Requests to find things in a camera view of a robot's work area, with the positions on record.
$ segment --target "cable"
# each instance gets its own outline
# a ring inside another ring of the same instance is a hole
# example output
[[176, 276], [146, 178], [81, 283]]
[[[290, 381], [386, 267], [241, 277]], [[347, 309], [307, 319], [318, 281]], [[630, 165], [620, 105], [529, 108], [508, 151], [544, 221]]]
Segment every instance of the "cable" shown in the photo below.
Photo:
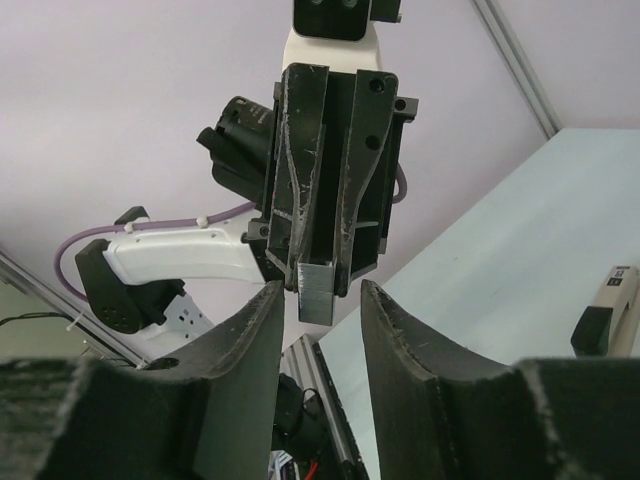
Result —
[[396, 182], [398, 183], [398, 193], [393, 197], [394, 205], [402, 202], [409, 193], [409, 182], [407, 182], [407, 176], [400, 164], [398, 164], [398, 171], [396, 172]]
[[25, 313], [24, 315], [18, 315], [17, 317], [7, 317], [0, 320], [0, 327], [6, 325], [9, 322], [16, 320], [33, 320], [36, 318], [64, 318], [65, 320], [73, 321], [69, 315], [59, 312], [42, 312], [42, 313]]
[[[243, 213], [249, 212], [255, 208], [255, 204], [253, 203], [245, 203], [244, 205], [240, 205], [239, 207], [232, 208], [231, 210], [227, 210], [226, 212], [218, 213], [216, 215], [211, 215], [207, 217], [207, 221], [209, 224], [220, 223], [227, 220], [230, 220], [238, 215], [242, 215]], [[134, 223], [133, 229], [134, 231], [146, 231], [146, 230], [158, 230], [158, 229], [168, 229], [168, 228], [188, 228], [188, 227], [196, 227], [198, 226], [197, 219], [183, 219], [183, 220], [165, 220], [158, 222], [147, 222], [147, 223]], [[107, 233], [119, 233], [124, 232], [124, 225], [108, 225], [105, 227], [97, 227], [91, 228], [89, 230], [85, 230], [84, 232], [80, 232], [75, 234], [73, 237], [69, 238], [66, 242], [60, 245], [58, 251], [56, 252], [53, 268], [55, 270], [56, 277], [58, 281], [62, 284], [64, 288], [66, 288], [69, 293], [71, 293], [74, 297], [82, 300], [83, 302], [88, 302], [87, 296], [77, 290], [71, 282], [67, 280], [62, 271], [62, 257], [66, 253], [71, 246], [78, 243], [80, 240], [84, 240], [85, 238], [93, 237], [96, 235], [104, 235]]]
[[311, 469], [309, 470], [309, 473], [307, 473], [307, 476], [304, 477], [304, 480], [311, 480], [316, 474], [316, 470], [318, 470], [318, 462], [311, 462]]

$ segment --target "purple cable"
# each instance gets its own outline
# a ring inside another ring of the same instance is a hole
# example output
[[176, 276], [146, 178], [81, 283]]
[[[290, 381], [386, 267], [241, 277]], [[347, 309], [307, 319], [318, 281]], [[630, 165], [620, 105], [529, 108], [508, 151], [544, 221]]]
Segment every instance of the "purple cable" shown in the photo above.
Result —
[[[231, 220], [232, 218], [237, 217], [238, 215], [242, 215], [243, 213], [249, 212], [255, 208], [255, 204], [253, 203], [245, 203], [244, 205], [240, 205], [239, 207], [232, 208], [231, 210], [227, 210], [226, 212], [218, 213], [216, 215], [211, 215], [207, 217], [207, 221], [210, 225], [214, 223], [220, 223], [227, 220]], [[188, 228], [195, 227], [198, 225], [197, 219], [190, 218], [184, 220], [164, 220], [158, 222], [147, 222], [147, 223], [134, 223], [133, 229], [134, 231], [145, 231], [145, 230], [160, 230], [160, 229], [168, 229], [168, 228]], [[66, 288], [69, 293], [71, 293], [74, 297], [79, 298], [83, 302], [87, 302], [87, 296], [76, 289], [71, 282], [67, 280], [64, 276], [64, 272], [62, 271], [62, 257], [66, 253], [69, 248], [78, 243], [80, 240], [84, 240], [85, 238], [93, 237], [96, 235], [104, 235], [106, 233], [119, 233], [124, 232], [124, 225], [108, 225], [106, 227], [97, 227], [91, 228], [89, 230], [85, 230], [84, 232], [80, 232], [75, 234], [73, 237], [68, 239], [56, 252], [53, 268], [56, 273], [56, 277], [58, 281], [62, 284], [64, 288]]]
[[407, 176], [404, 174], [404, 170], [402, 170], [400, 165], [398, 165], [398, 171], [396, 172], [396, 182], [398, 182], [398, 193], [393, 197], [394, 205], [407, 198], [407, 193], [409, 193]]

